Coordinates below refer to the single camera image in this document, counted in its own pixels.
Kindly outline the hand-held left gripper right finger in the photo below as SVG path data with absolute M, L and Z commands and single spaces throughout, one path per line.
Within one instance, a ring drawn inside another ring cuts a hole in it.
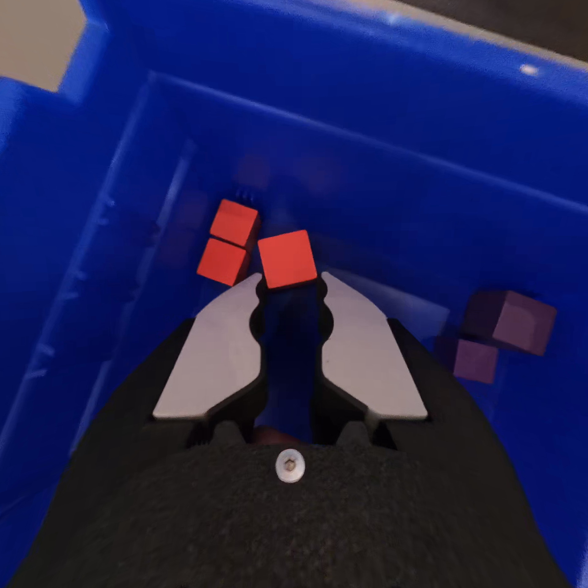
M 372 437 L 381 423 L 429 413 L 386 314 L 333 273 L 318 279 L 320 344 L 311 401 L 314 440 L 336 442 L 350 422 Z

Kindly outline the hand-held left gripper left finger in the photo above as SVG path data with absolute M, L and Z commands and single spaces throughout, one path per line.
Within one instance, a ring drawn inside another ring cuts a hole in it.
M 222 422 L 248 438 L 268 400 L 264 329 L 266 280 L 253 273 L 195 316 L 165 387 L 155 421 L 182 425 L 186 443 L 208 443 Z

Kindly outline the red wooden cube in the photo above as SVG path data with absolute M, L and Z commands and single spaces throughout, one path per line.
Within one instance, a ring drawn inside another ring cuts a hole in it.
M 283 290 L 318 278 L 308 232 L 299 230 L 258 241 L 263 275 L 269 290 Z
M 212 221 L 210 235 L 251 254 L 260 228 L 261 216 L 257 210 L 223 198 Z
M 251 254 L 245 249 L 209 238 L 196 273 L 215 282 L 233 287 L 247 275 Z

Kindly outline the purple wooden cube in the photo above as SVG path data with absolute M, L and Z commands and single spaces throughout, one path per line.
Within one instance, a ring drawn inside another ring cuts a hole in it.
M 557 309 L 512 290 L 481 290 L 469 299 L 460 332 L 501 349 L 543 356 Z
M 435 353 L 456 378 L 491 385 L 495 381 L 499 349 L 467 339 L 438 336 Z

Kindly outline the blue plastic bin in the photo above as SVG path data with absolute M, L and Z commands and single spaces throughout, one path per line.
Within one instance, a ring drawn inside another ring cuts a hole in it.
M 92 417 L 221 285 L 218 203 L 318 267 L 448 311 L 557 309 L 486 392 L 551 554 L 587 586 L 587 71 L 399 9 L 81 1 L 56 92 L 1 77 L 1 587 Z

